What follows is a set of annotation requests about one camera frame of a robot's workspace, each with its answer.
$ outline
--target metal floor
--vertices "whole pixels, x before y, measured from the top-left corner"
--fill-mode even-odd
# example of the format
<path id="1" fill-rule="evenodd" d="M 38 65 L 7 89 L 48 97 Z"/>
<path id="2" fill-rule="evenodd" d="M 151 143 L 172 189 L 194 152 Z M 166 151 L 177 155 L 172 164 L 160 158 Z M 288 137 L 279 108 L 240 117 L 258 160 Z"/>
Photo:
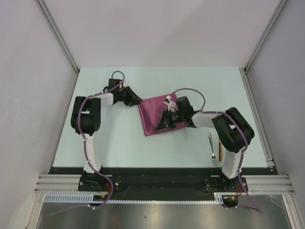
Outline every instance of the metal floor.
<path id="1" fill-rule="evenodd" d="M 281 195 L 254 196 L 264 214 L 225 210 L 220 205 L 107 204 L 98 210 L 74 208 L 55 216 L 47 213 L 72 206 L 44 203 L 38 229 L 291 229 Z M 249 205 L 246 196 L 240 205 Z"/>

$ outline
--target white table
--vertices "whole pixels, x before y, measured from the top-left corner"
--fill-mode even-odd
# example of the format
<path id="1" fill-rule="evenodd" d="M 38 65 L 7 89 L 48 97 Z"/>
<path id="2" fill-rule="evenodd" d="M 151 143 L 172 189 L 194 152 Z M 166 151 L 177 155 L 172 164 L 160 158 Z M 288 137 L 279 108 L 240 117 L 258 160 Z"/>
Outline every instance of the white table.
<path id="1" fill-rule="evenodd" d="M 235 106 L 254 129 L 255 138 L 244 157 L 243 167 L 267 167 L 254 118 L 237 67 L 137 67 L 82 68 L 74 90 L 68 115 L 54 160 L 54 167 L 83 167 L 83 147 L 71 128 L 71 112 L 76 96 L 101 91 L 115 70 L 122 71 L 128 84 L 142 99 L 169 94 L 189 87 L 206 98 L 205 111 L 223 111 Z M 118 73 L 115 78 L 122 78 Z M 192 91 L 181 91 L 195 110 L 202 97 Z M 102 125 L 97 132 L 97 149 L 104 167 L 214 167 L 208 132 L 212 133 L 218 152 L 218 136 L 210 128 L 184 128 L 161 135 L 145 137 L 137 106 L 123 103 L 102 108 Z"/>

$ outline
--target white wall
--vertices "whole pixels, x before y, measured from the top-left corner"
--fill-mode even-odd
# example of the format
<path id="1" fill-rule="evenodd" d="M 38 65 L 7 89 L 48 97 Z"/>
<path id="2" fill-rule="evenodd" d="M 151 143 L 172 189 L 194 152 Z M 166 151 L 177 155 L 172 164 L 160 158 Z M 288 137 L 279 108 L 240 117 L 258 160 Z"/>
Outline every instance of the white wall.
<path id="1" fill-rule="evenodd" d="M 249 72 L 282 174 L 305 214 L 305 1 L 288 2 Z"/>
<path id="2" fill-rule="evenodd" d="M 34 191 L 61 131 L 75 74 L 34 0 L 0 7 L 0 228 Z"/>
<path id="3" fill-rule="evenodd" d="M 279 0 L 46 0 L 78 67 L 244 67 Z"/>

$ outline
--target maroon cloth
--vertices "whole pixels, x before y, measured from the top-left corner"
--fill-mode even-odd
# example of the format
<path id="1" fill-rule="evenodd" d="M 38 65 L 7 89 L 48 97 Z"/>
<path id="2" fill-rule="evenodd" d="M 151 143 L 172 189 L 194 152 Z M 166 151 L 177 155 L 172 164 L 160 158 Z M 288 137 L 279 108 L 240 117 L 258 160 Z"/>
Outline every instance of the maroon cloth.
<path id="1" fill-rule="evenodd" d="M 177 123 L 175 129 L 155 132 L 155 128 L 161 121 L 163 110 L 168 109 L 168 106 L 164 103 L 166 96 L 168 95 L 144 99 L 143 102 L 138 105 L 145 136 L 158 135 L 185 128 L 184 123 Z M 171 97 L 171 100 L 175 102 L 177 99 L 176 94 L 171 95 Z"/>

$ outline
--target silver fork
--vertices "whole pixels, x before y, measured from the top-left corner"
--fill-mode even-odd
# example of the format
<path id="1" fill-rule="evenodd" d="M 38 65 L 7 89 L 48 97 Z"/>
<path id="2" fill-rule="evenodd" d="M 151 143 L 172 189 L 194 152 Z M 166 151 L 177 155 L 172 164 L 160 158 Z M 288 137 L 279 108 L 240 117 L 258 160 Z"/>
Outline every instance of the silver fork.
<path id="1" fill-rule="evenodd" d="M 217 158 L 215 157 L 215 154 L 214 154 L 214 150 L 213 150 L 213 140 L 212 140 L 212 135 L 211 133 L 209 132 L 209 140 L 210 140 L 210 144 L 211 144 L 211 148 L 212 148 L 212 163 L 213 165 L 216 165 L 217 164 Z"/>

